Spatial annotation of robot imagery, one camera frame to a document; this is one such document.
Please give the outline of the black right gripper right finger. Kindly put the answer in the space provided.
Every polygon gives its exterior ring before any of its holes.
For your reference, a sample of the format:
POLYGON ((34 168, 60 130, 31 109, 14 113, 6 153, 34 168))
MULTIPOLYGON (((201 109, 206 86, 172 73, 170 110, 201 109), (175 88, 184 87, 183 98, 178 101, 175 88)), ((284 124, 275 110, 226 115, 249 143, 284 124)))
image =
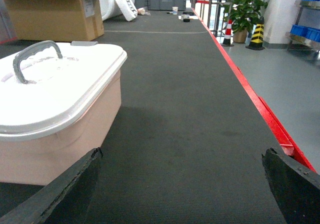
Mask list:
POLYGON ((272 195, 288 224, 320 222, 320 175, 286 155, 268 148, 262 165, 272 195))

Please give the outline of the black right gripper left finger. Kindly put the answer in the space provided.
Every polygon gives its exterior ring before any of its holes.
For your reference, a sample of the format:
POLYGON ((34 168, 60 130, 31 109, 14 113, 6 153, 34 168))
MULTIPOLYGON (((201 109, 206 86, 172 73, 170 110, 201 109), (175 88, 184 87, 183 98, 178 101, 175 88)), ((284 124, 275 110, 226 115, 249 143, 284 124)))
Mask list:
POLYGON ((103 153, 93 148, 26 201, 2 224, 83 224, 96 189, 103 153))

